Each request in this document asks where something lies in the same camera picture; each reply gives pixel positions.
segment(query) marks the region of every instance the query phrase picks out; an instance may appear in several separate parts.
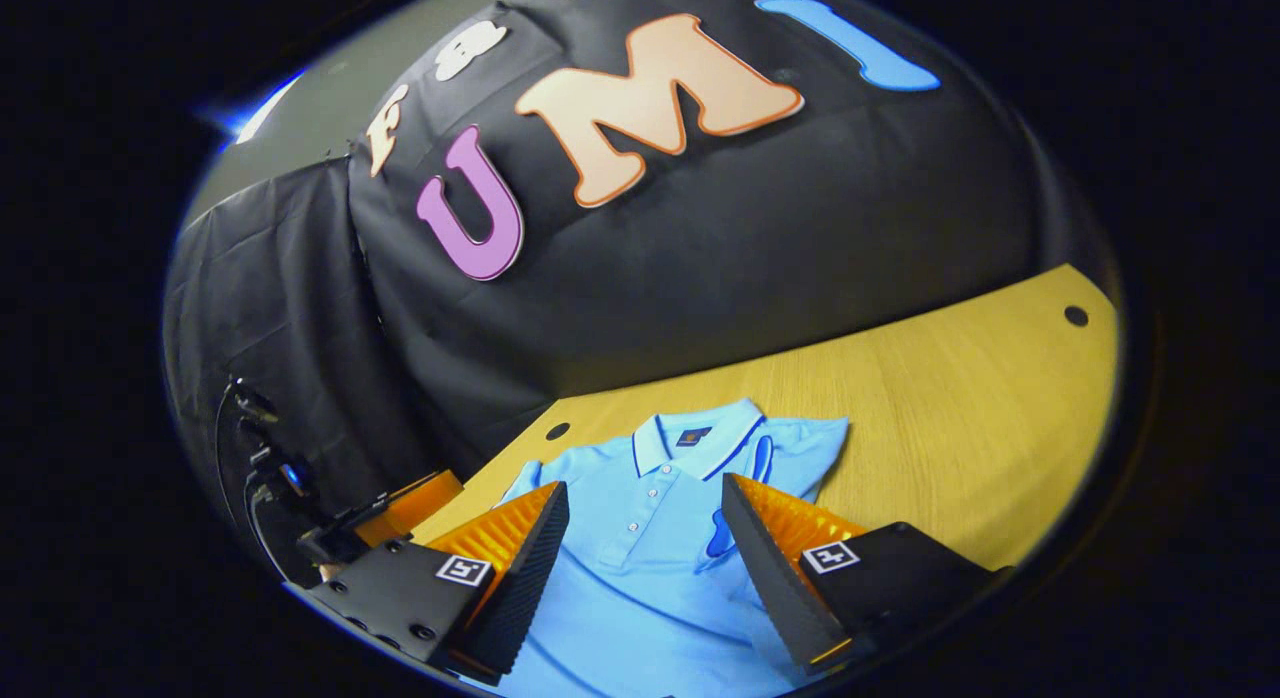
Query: shirt sleeve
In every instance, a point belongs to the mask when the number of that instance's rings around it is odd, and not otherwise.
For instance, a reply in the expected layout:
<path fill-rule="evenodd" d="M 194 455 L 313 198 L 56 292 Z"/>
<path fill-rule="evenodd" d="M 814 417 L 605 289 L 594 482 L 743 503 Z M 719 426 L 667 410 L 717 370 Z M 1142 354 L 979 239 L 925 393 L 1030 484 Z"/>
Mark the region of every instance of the shirt sleeve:
<path fill-rule="evenodd" d="M 810 503 L 814 502 L 823 475 L 827 475 L 840 459 L 846 434 L 849 434 L 847 418 L 806 421 L 801 426 L 799 439 L 786 446 L 774 444 L 768 484 Z"/>
<path fill-rule="evenodd" d="M 630 439 L 627 439 L 627 444 L 630 446 Z M 511 487 L 507 488 L 507 492 L 503 494 L 502 501 L 499 501 L 498 505 L 500 506 L 502 503 L 513 501 L 530 491 L 541 488 L 543 485 L 557 480 L 572 484 L 579 478 L 588 475 L 599 466 L 604 465 L 604 461 L 609 460 L 609 447 L 611 443 L 604 443 L 604 446 L 570 448 L 548 464 L 529 461 L 522 469 L 520 469 L 520 474 L 516 475 L 516 480 L 512 480 Z"/>

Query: blue letter i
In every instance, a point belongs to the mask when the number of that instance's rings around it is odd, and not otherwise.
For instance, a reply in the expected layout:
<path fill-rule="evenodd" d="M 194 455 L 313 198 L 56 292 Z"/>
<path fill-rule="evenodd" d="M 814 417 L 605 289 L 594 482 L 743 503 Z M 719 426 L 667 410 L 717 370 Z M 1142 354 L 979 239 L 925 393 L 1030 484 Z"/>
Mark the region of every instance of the blue letter i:
<path fill-rule="evenodd" d="M 887 91 L 929 91 L 942 83 L 932 73 L 888 50 L 877 38 L 859 31 L 836 15 L 831 6 L 815 0 L 755 0 L 768 13 L 781 13 L 804 23 L 815 33 L 844 47 L 863 64 L 860 76 L 872 86 Z"/>

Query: shirt collar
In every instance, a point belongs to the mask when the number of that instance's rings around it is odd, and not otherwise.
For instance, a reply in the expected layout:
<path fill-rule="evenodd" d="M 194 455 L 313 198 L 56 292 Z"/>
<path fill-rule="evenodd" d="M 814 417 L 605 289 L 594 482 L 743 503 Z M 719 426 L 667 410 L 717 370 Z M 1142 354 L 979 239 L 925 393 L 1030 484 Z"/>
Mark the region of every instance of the shirt collar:
<path fill-rule="evenodd" d="M 681 470 L 707 480 L 719 471 L 737 453 L 755 426 L 764 421 L 760 410 L 749 398 L 741 398 L 709 411 L 696 414 L 659 414 L 645 420 L 631 434 L 631 456 L 635 460 L 636 476 L 644 476 L 658 466 L 675 460 Z M 664 432 L 671 426 L 713 428 L 698 446 L 681 448 L 678 457 L 672 459 L 664 441 Z"/>

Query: black cloth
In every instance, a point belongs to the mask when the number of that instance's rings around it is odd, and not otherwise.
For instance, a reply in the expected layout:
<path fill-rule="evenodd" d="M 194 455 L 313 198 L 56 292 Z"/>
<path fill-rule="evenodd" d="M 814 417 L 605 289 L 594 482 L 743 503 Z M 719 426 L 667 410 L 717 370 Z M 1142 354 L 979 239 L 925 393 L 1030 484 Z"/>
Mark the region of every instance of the black cloth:
<path fill-rule="evenodd" d="M 941 88 L 877 88 L 841 47 L 753 0 L 502 0 L 430 47 L 397 146 L 370 178 L 351 161 L 352 220 L 387 333 L 413 380 L 488 459 L 553 401 L 685 374 L 964 301 L 1064 263 L 1114 289 L 1089 209 L 1010 106 L 941 46 L 859 0 L 822 0 Z M 763 76 L 805 97 L 751 132 L 699 131 L 669 156 L 607 129 L 646 173 L 612 202 L 573 200 L 577 172 L 536 115 L 513 106 L 548 73 L 628 73 L 640 24 L 691 13 Z M 447 82 L 435 56 L 475 20 L 509 33 Z M 370 106 L 372 111 L 379 109 Z M 467 278 L 415 206 L 433 175 L 475 237 L 489 218 L 444 156 L 480 146 L 521 202 L 516 263 Z"/>
<path fill-rule="evenodd" d="M 223 475 L 214 419 L 232 377 L 269 398 L 271 438 L 315 470 L 330 515 L 438 467 L 463 478 L 475 452 L 396 364 L 347 211 L 344 159 L 252 186 L 183 229 L 164 291 L 165 380 L 196 476 L 247 533 L 248 446 L 224 406 Z"/>

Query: foam letter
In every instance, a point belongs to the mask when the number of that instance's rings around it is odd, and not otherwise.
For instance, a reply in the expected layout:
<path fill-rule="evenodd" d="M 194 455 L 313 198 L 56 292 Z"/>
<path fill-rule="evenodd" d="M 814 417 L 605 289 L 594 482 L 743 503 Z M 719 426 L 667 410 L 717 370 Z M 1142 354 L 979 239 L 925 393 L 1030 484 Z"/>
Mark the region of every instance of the foam letter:
<path fill-rule="evenodd" d="M 888 50 L 877 38 L 863 33 L 824 3 L 815 0 L 758 0 L 755 6 L 781 13 L 804 23 L 810 31 L 840 46 L 863 65 L 860 76 L 886 91 L 929 91 L 942 83 L 932 73 Z"/>
<path fill-rule="evenodd" d="M 627 77 L 562 68 L 516 101 L 516 113 L 547 120 L 577 168 L 579 205 L 594 207 L 621 196 L 645 170 L 644 159 L 613 150 L 596 124 L 668 155 L 685 151 L 677 83 L 698 100 L 698 127 L 712 136 L 745 133 L 804 108 L 799 91 L 755 73 L 699 23 L 698 15 L 677 14 L 632 31 Z"/>
<path fill-rule="evenodd" d="M 369 136 L 369 151 L 372 155 L 372 165 L 369 169 L 370 178 L 378 175 L 378 172 L 383 169 L 384 161 L 392 155 L 392 149 L 396 147 L 396 136 L 392 136 L 390 132 L 399 124 L 399 102 L 407 95 L 408 86 L 396 88 L 392 97 L 387 99 L 387 105 L 383 106 L 383 110 L 378 111 L 372 123 L 369 124 L 369 131 L 365 132 Z"/>
<path fill-rule="evenodd" d="M 507 28 L 498 28 L 492 20 L 481 20 L 458 33 L 435 55 L 435 79 L 449 79 L 462 73 L 476 55 L 497 46 L 506 35 Z"/>
<path fill-rule="evenodd" d="M 444 182 L 433 177 L 417 197 L 417 216 L 425 220 L 453 264 L 476 280 L 493 280 L 502 275 L 520 255 L 525 239 L 525 219 L 511 188 L 480 150 L 480 128 L 471 126 L 453 141 L 444 156 L 444 165 L 462 170 L 462 175 L 480 195 L 493 220 L 493 233 L 485 241 L 467 236 L 449 204 L 444 200 Z"/>

